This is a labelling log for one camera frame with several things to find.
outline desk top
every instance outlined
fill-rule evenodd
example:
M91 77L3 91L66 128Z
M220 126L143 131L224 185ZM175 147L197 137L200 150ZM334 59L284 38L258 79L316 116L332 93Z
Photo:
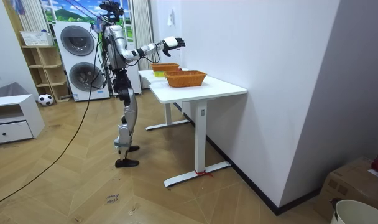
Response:
M247 93L245 88L224 82L217 78L206 76L201 86L173 88L166 78L154 77L152 70L139 71L139 75L150 83L150 90L161 103L177 101L206 100L222 96L231 96Z
M26 100L30 96L31 94L0 97L0 106L18 105L19 103Z

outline cardboard box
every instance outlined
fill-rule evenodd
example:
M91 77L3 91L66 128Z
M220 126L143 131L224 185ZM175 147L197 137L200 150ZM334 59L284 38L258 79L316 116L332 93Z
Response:
M372 160L362 157L328 174L315 210L326 220L333 217L330 199L357 200L378 209L378 177L371 174Z

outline window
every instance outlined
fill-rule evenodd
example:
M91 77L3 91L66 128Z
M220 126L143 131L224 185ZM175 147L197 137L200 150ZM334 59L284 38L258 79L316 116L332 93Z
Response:
M83 11L82 13L76 7L69 4L67 1L64 0L39 0L41 7L44 12L45 21L47 22L48 29L52 31L52 35L54 36L54 40L56 40L55 34L53 33L52 22L53 21L70 21L70 22L93 22L95 16L92 15L85 9L79 5L81 4L86 9L90 10L93 14L106 14L107 12L102 10L99 7L101 3L100 0L81 0L78 1L79 4L75 3L73 0L72 2L78 9ZM128 42L134 43L134 36L133 36L133 24L131 19L131 10L128 0L120 0L120 6L124 9L124 15L121 18L121 25L124 28L125 35Z

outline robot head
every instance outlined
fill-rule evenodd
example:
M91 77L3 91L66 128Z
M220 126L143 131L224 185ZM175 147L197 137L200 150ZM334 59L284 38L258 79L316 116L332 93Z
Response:
M103 1L99 7L108 12L106 16L108 17L109 22L119 22L119 16L124 14L124 10L120 8L120 4L118 2L114 2L113 0Z

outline humanoid robot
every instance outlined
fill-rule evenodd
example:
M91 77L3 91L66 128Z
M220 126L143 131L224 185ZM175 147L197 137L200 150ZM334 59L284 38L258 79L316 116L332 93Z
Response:
M116 75L113 81L113 89L118 94L119 99L124 101L124 115L121 117L121 125L118 126L119 135L114 140L114 145L118 148L120 159L115 163L116 167L134 167L139 161L128 159L128 152L136 151L139 146L132 146L132 135L137 119L137 102L131 82L127 76L126 66L130 62L152 55L162 50L166 56L171 56L168 51L179 47L184 47L185 42L182 38L167 37L157 44L148 44L136 50L127 50L127 42L124 31L120 25L114 22L119 21L124 11L119 8L119 3L113 0L103 1L100 8L107 10L107 24L103 26L102 41L103 54L108 58L109 69Z

